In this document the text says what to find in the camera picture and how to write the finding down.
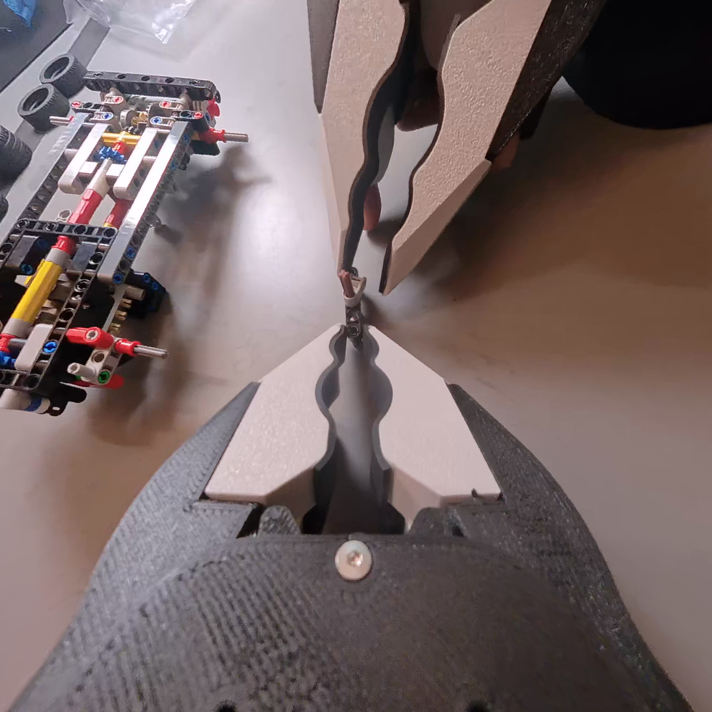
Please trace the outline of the black mat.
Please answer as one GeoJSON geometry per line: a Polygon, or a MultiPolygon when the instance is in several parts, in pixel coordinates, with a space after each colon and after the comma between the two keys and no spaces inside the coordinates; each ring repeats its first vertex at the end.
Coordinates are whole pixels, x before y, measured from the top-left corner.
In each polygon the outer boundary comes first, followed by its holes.
{"type": "Polygon", "coordinates": [[[1,33],[1,90],[46,51],[53,56],[74,52],[87,63],[107,34],[108,29],[84,13],[68,22],[62,1],[38,1],[31,30],[1,33]]]}

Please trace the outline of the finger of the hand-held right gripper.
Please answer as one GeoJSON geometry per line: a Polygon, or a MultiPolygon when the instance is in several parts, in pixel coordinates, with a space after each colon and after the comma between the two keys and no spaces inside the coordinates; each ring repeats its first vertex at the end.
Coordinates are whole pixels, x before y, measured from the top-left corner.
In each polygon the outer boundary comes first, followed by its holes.
{"type": "Polygon", "coordinates": [[[412,175],[383,294],[412,272],[489,170],[485,156],[549,5],[490,1],[453,27],[439,67],[439,129],[412,175]]]}
{"type": "Polygon", "coordinates": [[[314,102],[337,271],[351,268],[369,187],[392,150],[409,40],[400,1],[308,1],[314,102]]]}

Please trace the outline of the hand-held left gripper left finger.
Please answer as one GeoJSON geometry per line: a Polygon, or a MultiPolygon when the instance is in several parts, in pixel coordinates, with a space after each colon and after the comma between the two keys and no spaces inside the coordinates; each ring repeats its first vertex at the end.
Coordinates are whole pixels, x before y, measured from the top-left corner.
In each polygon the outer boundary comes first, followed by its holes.
{"type": "Polygon", "coordinates": [[[340,394],[336,324],[264,376],[214,470],[212,501],[281,505],[302,531],[319,532],[333,494],[330,408],[340,394]]]}

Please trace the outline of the lego car chassis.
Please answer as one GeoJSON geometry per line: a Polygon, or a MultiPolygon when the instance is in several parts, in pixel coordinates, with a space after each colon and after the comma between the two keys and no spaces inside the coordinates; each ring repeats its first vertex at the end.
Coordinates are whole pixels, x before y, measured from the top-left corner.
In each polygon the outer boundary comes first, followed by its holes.
{"type": "Polygon", "coordinates": [[[38,167],[33,194],[2,221],[4,410],[58,416],[90,389],[121,387],[124,363],[167,357],[122,334],[166,295],[133,264],[175,173],[220,142],[248,141],[216,127],[211,81],[92,70],[84,85],[66,117],[50,118],[54,146],[22,172],[38,167]]]}

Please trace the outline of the person's right forearm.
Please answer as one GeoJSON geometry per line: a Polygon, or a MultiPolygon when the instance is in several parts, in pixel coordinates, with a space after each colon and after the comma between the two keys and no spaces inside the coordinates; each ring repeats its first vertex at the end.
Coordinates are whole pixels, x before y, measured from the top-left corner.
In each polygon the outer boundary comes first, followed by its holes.
{"type": "Polygon", "coordinates": [[[584,104],[644,129],[711,123],[711,2],[608,1],[563,70],[584,104]]]}

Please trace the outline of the white lego connector brown axle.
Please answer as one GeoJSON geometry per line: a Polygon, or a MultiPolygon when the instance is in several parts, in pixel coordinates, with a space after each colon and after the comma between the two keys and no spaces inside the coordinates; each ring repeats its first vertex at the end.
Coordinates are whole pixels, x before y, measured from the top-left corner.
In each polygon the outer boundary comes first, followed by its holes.
{"type": "Polygon", "coordinates": [[[350,270],[341,269],[337,276],[343,288],[345,306],[347,308],[358,307],[367,284],[367,278],[360,277],[355,268],[350,270]]]}

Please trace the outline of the clear plastic bag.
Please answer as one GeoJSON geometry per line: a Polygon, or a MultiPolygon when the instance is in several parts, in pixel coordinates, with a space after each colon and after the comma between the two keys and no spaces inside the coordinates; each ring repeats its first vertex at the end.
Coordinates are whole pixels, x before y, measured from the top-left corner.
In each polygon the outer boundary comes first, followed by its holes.
{"type": "Polygon", "coordinates": [[[166,45],[195,1],[63,1],[67,21],[84,13],[110,30],[151,37],[166,45]]]}

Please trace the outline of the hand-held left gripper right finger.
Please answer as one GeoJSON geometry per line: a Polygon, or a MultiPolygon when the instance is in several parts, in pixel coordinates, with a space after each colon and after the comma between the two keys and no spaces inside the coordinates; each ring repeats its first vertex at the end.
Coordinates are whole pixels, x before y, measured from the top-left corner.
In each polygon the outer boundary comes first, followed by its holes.
{"type": "Polygon", "coordinates": [[[362,333],[380,531],[404,531],[424,509],[501,497],[446,381],[373,326],[362,333]]]}

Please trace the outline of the blue plastic part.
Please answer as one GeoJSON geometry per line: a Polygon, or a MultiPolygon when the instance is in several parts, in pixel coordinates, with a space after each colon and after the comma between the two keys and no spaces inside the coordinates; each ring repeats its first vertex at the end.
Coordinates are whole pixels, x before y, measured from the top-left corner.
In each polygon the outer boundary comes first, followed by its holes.
{"type": "Polygon", "coordinates": [[[37,7],[37,1],[1,1],[1,33],[31,30],[37,7]]]}

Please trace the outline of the person's right hand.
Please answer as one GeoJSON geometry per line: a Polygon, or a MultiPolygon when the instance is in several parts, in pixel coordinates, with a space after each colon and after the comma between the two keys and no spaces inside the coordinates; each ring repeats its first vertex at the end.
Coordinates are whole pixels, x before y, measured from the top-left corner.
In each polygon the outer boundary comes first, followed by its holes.
{"type": "MultiPolygon", "coordinates": [[[[413,77],[409,86],[409,92],[405,102],[398,129],[413,131],[430,125],[439,123],[439,86],[437,73],[434,68],[424,68],[419,70],[413,77]]],[[[521,136],[519,133],[508,141],[492,164],[494,172],[509,168],[517,153],[521,136]]],[[[379,184],[369,186],[364,205],[364,230],[370,238],[384,241],[395,233],[395,223],[393,220],[387,221],[386,227],[380,227],[382,201],[379,191],[379,184]]]]}

